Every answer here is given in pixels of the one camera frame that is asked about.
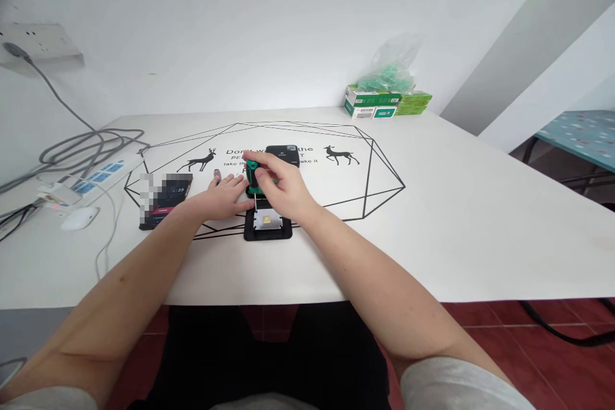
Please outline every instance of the floor tile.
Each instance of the floor tile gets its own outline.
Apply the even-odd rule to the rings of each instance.
[[[240,306],[252,332],[263,331],[263,306]]]
[[[509,331],[568,409],[615,408],[615,356],[610,349],[574,346],[541,327]],[[559,327],[558,331],[574,338],[592,334],[586,326]]]
[[[610,331],[615,331],[615,324],[597,324],[597,325],[589,325],[589,328],[595,334],[606,333]],[[607,345],[609,349],[615,352],[615,343],[610,343]]]
[[[462,327],[502,324],[486,302],[442,303],[442,306]]]
[[[293,321],[298,304],[283,304],[280,306],[264,306],[265,320],[263,321],[263,330],[290,330],[293,326]]]
[[[168,330],[168,306],[163,304],[145,329],[145,333],[166,333]]]
[[[290,330],[264,331],[263,341],[266,343],[286,343],[290,336]]]
[[[505,327],[470,328],[466,331],[537,410],[566,410],[562,400]]]
[[[586,324],[615,324],[615,315],[597,299],[570,299],[565,303]]]
[[[562,300],[538,300],[531,304],[548,324],[583,323]],[[535,325],[517,301],[493,301],[489,305],[504,325]]]
[[[132,401],[147,397],[158,373],[166,337],[148,334],[139,339],[115,384],[107,410],[126,410]]]

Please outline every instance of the green box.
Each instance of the green box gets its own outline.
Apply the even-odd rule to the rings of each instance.
[[[397,106],[378,106],[373,112],[373,119],[390,119],[395,115]]]
[[[395,112],[395,116],[397,117],[398,115],[419,115],[422,114],[426,108],[426,106],[408,108],[398,107],[397,111]]]
[[[354,107],[352,104],[350,104],[348,99],[346,100],[346,103],[344,104],[344,108],[346,109],[346,112],[348,112],[348,114],[350,114],[350,116],[353,119],[370,119],[373,117],[373,113],[376,109],[375,106]]]
[[[401,97],[401,93],[360,91],[357,85],[346,87],[346,101],[356,107],[396,106]]]
[[[414,92],[411,95],[403,95],[397,106],[395,116],[422,114],[427,109],[431,98],[431,94],[421,91]]]
[[[429,93],[416,91],[411,95],[403,95],[401,97],[400,103],[425,103],[425,105],[427,105],[427,103],[431,101],[432,97],[433,96],[431,96],[431,94]]]

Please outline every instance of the deer silhouette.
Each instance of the deer silhouette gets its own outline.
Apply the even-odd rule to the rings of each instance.
[[[184,165],[184,167],[188,167],[188,171],[190,171],[190,168],[192,167],[192,165],[196,165],[197,163],[202,163],[201,169],[199,171],[203,171],[205,168],[205,165],[207,165],[209,162],[213,160],[214,155],[216,155],[215,147],[213,148],[213,151],[209,149],[209,155],[207,155],[207,157],[203,157],[202,159],[188,160],[188,163]]]
[[[348,164],[350,165],[350,162],[352,160],[354,160],[355,162],[357,162],[357,165],[360,165],[359,161],[356,160],[353,156],[352,156],[352,152],[334,152],[331,150],[331,147],[335,147],[335,146],[327,146],[324,149],[327,149],[327,158],[331,161],[333,161],[333,159],[331,157],[333,157],[335,159],[336,162],[338,162],[338,165],[340,164],[338,161],[338,157],[346,157],[348,159]]]

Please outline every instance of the hand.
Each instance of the hand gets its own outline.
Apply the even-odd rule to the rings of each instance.
[[[230,174],[223,180],[215,176],[206,191],[190,197],[178,208],[199,223],[227,219],[254,207],[253,200],[235,203],[247,185],[248,180],[243,175],[233,177]]]
[[[290,165],[267,152],[244,151],[243,158],[255,160],[267,167],[267,170],[259,167],[254,173],[267,200],[282,216],[302,226],[303,222],[318,214],[322,209],[308,192],[301,173],[295,165]],[[268,170],[275,175],[277,184],[274,183]]]

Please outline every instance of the white wall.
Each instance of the white wall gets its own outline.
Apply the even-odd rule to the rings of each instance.
[[[376,49],[405,30],[427,34],[414,69],[439,113],[523,2],[0,0],[0,22],[65,27],[85,68],[45,69],[100,126],[119,115],[339,105]],[[81,131],[34,75],[0,70],[0,85],[0,177]],[[7,147],[17,133],[26,139]]]
[[[479,135],[615,0],[526,0],[442,117]]]
[[[94,127],[119,116],[108,103],[108,91],[89,69],[73,65],[41,64],[64,101]],[[45,82],[27,69],[20,72],[0,67],[0,183],[25,173],[38,163],[46,147],[88,131],[54,98]]]
[[[597,84],[566,110],[615,110],[615,74]]]
[[[608,108],[615,95],[615,4],[549,66],[479,138],[510,152],[565,110]],[[599,96],[593,104],[594,96]]]

